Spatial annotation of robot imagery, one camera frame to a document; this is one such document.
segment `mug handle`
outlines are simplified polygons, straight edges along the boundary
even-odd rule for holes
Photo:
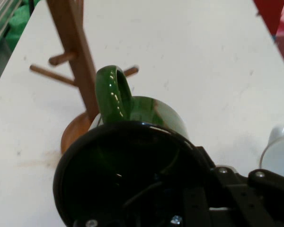
[[[97,72],[96,97],[103,123],[126,121],[130,107],[123,104],[132,93],[123,71],[115,66],[105,66]]]

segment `green cloth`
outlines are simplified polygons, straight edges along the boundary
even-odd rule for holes
[[[35,6],[39,1],[40,0],[34,0]],[[10,29],[5,37],[7,44],[12,51],[14,51],[30,17],[28,0],[23,0],[23,3],[24,5],[19,7],[15,11],[14,16],[9,20]]]

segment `cable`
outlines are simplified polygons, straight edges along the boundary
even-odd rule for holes
[[[131,197],[129,200],[127,200],[127,201],[123,204],[122,208],[124,209],[124,208],[128,207],[128,206],[131,205],[133,202],[135,202],[138,198],[142,197],[144,194],[148,193],[149,191],[160,187],[161,185],[163,185],[163,182],[162,182],[162,181],[151,184],[150,186],[148,186],[147,188],[143,189],[143,190],[140,191],[138,194],[134,195],[134,196]]]

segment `wooden base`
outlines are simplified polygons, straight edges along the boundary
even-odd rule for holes
[[[90,126],[91,121],[87,112],[80,114],[74,120],[72,120],[72,122],[66,127],[62,135],[61,153],[64,154],[74,141],[88,132]]]

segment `wooden peg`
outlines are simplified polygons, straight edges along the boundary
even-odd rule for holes
[[[76,52],[65,52],[63,54],[51,57],[48,62],[53,66],[57,66],[67,61],[74,60],[77,56],[78,55]]]
[[[56,79],[56,80],[59,80],[63,83],[66,83],[66,84],[69,84],[69,85],[72,85],[72,86],[77,86],[75,81],[71,80],[71,79],[68,79],[64,76],[61,76],[55,72],[51,72],[49,70],[45,70],[45,69],[42,69],[36,65],[31,65],[30,67],[30,70],[36,72],[36,73],[39,73],[43,76],[46,76],[46,77],[49,77],[49,78],[52,78],[52,79]]]
[[[139,72],[139,67],[136,66],[136,65],[131,67],[131,68],[129,68],[129,69],[127,69],[127,70],[125,70],[125,71],[123,71],[123,73],[124,73],[124,75],[126,77],[129,77],[129,76],[131,76],[133,74],[136,74],[137,72]]]
[[[52,71],[49,71],[49,70],[46,70],[46,69],[43,69],[39,66],[36,66],[36,65],[31,65],[30,67],[30,70],[32,70],[33,72],[36,72],[36,73],[39,73],[40,75],[43,75],[43,76],[46,76],[46,77],[49,77],[49,78],[52,78],[52,79],[55,79],[55,80],[58,80],[60,82],[63,82],[65,84],[68,84],[68,85],[72,85],[72,86],[76,86],[76,82],[74,80],[71,80],[71,79],[68,79],[64,76],[61,76],[55,72],[52,72]],[[126,77],[129,77],[135,73],[137,73],[139,71],[139,68],[137,66],[133,66],[127,70],[124,71],[124,75]]]

